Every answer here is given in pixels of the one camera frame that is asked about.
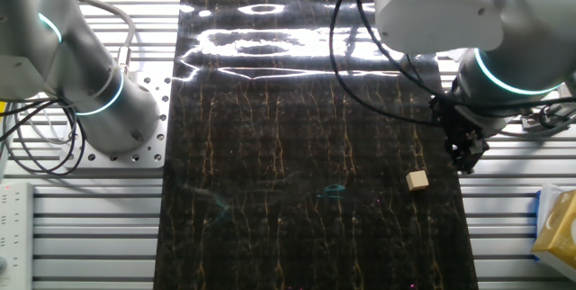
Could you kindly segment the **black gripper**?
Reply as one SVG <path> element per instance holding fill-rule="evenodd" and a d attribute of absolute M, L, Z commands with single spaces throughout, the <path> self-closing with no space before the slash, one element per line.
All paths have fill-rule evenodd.
<path fill-rule="evenodd" d="M 445 151 L 459 172 L 474 172 L 474 168 L 482 155 L 490 146 L 484 138 L 482 128 L 461 115 L 455 106 L 433 98 L 429 107 L 432 119 L 440 124 L 445 133 Z M 470 147 L 469 159 L 458 147 Z"/>

